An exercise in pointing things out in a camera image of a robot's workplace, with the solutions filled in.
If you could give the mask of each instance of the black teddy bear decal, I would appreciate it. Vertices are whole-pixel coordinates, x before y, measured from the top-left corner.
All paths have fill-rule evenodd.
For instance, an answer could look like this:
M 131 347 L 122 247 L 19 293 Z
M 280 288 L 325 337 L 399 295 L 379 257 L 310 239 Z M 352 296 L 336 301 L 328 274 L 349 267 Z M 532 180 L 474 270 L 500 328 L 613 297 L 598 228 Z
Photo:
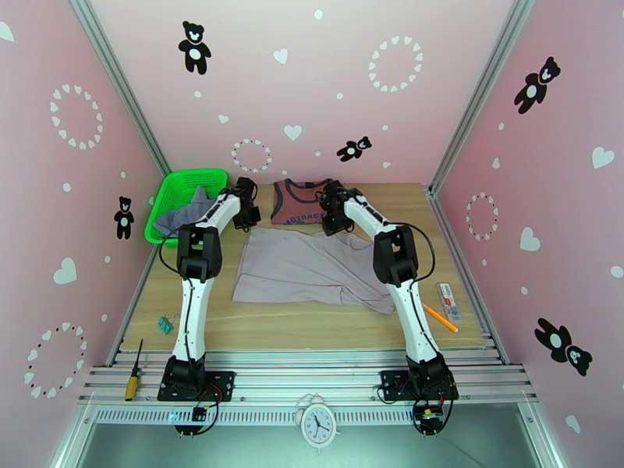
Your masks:
M 340 161 L 348 161 L 352 158 L 360 158 L 362 156 L 362 151 L 371 147 L 373 147 L 373 144 L 371 144 L 367 136 L 364 136 L 359 142 L 354 142 L 353 140 L 347 141 L 346 147 L 337 151 L 336 155 L 340 157 Z
M 186 40 L 180 41 L 178 49 L 185 52 L 184 61 L 186 69 L 192 73 L 196 66 L 199 74 L 205 74 L 207 69 L 206 58 L 210 58 L 212 54 L 208 46 L 201 41 L 204 37 L 204 27 L 186 20 L 182 22 L 182 25 L 184 26 Z
M 537 340 L 551 350 L 551 358 L 558 363 L 569 361 L 581 376 L 587 376 L 587 370 L 593 360 L 591 354 L 572 344 L 572 337 L 565 326 L 559 330 L 553 324 L 540 318 L 537 323 L 543 328 L 535 330 Z
M 550 83 L 554 78 L 559 76 L 561 72 L 558 67 L 555 59 L 552 56 L 548 57 L 544 66 L 541 67 L 539 74 L 531 73 L 526 76 L 525 87 L 516 95 L 516 99 L 514 99 L 513 104 L 520 105 L 518 112 L 520 114 L 524 114 L 531 106 L 537 101 L 541 104 L 541 102 L 546 97 L 547 84 Z
M 126 239 L 130 238 L 130 224 L 134 223 L 134 216 L 130 212 L 130 203 L 132 200 L 125 197 L 119 197 L 119 211 L 115 213 L 115 221 L 117 221 L 117 238 L 122 236 Z

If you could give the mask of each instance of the wooden table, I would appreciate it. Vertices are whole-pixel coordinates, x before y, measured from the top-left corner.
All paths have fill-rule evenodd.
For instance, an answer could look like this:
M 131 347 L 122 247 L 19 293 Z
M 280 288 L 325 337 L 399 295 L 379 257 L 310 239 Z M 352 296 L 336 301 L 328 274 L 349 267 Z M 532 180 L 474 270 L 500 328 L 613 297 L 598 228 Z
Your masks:
M 409 222 L 427 233 L 436 253 L 435 273 L 420 282 L 423 302 L 441 311 L 436 283 L 449 282 L 462 314 L 459 332 L 453 333 L 427 316 L 431 331 L 441 348 L 482 347 L 477 316 L 459 280 L 457 271 L 438 223 L 417 183 L 355 185 L 367 200 L 390 220 Z M 260 208 L 261 227 L 294 229 L 306 233 L 321 231 L 321 225 L 277 225 L 270 216 L 273 187 L 260 185 L 256 205 Z M 362 229 L 354 231 L 368 239 Z M 223 267 L 215 280 L 207 310 L 206 350 L 298 350 L 298 349 L 401 349 L 405 339 L 395 312 L 379 314 L 366 307 L 344 307 L 317 302 L 305 303 L 235 303 L 232 302 L 236 271 L 248 235 L 230 223 L 221 235 Z M 430 252 L 424 239 L 414 232 L 419 273 L 428 272 Z M 165 247 L 165 260 L 175 267 L 176 250 Z M 157 259 L 147 278 L 139 303 L 122 343 L 123 350 L 136 350 L 144 338 L 145 350 L 173 350 L 182 304 L 181 279 Z M 165 335 L 158 319 L 175 316 L 174 330 Z

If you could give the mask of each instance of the green plastic basket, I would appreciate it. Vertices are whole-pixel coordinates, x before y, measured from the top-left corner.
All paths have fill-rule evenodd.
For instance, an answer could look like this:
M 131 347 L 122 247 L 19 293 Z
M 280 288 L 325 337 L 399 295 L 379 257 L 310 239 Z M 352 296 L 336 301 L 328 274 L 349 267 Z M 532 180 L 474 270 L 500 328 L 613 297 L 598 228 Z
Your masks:
M 154 221 L 167 211 L 186 206 L 193 199 L 197 185 L 202 185 L 210 198 L 216 198 L 228 184 L 228 173 L 220 168 L 195 168 L 178 170 L 162 180 L 156 202 L 145 225 L 145 239 L 152 244 L 162 243 L 165 234 L 158 231 Z M 169 238 L 167 247 L 177 247 L 178 238 Z

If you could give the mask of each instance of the pink backdrop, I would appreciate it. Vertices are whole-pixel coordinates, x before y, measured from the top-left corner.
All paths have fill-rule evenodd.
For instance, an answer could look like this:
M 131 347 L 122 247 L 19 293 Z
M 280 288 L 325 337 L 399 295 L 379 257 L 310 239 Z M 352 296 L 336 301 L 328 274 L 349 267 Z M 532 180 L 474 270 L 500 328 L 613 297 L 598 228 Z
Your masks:
M 441 192 L 504 346 L 574 467 L 622 465 L 623 9 L 538 0 Z M 549 56 L 561 73 L 521 115 L 514 97 Z M 540 317 L 591 353 L 587 376 L 551 359 Z
M 91 1 L 172 168 L 259 183 L 428 183 L 513 2 Z M 205 28 L 204 75 L 178 49 L 185 20 Z
M 137 287 L 161 176 L 67 0 L 0 0 L 0 64 L 0 465 L 41 468 Z

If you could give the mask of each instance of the orange pencil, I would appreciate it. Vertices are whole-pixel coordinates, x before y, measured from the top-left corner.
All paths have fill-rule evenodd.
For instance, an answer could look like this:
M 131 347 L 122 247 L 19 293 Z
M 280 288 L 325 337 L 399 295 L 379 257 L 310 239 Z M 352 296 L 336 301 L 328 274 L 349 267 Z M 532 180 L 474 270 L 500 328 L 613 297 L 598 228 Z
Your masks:
M 450 321 L 448 321 L 446 318 L 442 317 L 437 311 L 435 311 L 433 308 L 429 307 L 428 305 L 425 305 L 423 303 L 423 308 L 427 311 L 427 313 L 429 313 L 433 318 L 435 318 L 436 320 L 438 320 L 440 323 L 442 323 L 446 328 L 448 328 L 449 330 L 451 330 L 452 332 L 456 333 L 459 331 L 459 328 L 457 328 L 453 323 L 451 323 Z

